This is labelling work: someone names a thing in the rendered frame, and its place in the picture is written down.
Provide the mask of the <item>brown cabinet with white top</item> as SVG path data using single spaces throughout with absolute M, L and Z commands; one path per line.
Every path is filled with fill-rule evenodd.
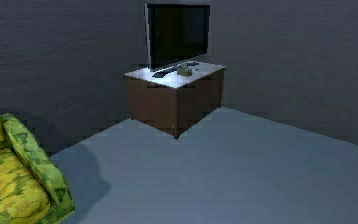
M 226 67 L 194 62 L 190 69 L 189 77 L 173 71 L 155 78 L 148 68 L 125 73 L 130 118 L 177 139 L 220 108 Z

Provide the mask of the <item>black television set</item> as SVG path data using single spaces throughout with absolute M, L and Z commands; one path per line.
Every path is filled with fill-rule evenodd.
M 154 78 L 208 52 L 209 5 L 146 3 L 144 13 L 148 68 Z

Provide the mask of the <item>small tear-off calendar wooden base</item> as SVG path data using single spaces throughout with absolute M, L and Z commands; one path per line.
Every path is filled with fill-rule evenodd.
M 189 77 L 192 75 L 192 70 L 188 67 L 178 66 L 177 67 L 177 74 L 185 77 Z

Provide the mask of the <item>green yellow patterned sofa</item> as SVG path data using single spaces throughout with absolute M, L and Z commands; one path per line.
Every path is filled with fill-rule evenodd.
M 0 224 L 61 224 L 75 203 L 61 170 L 12 114 L 0 115 Z

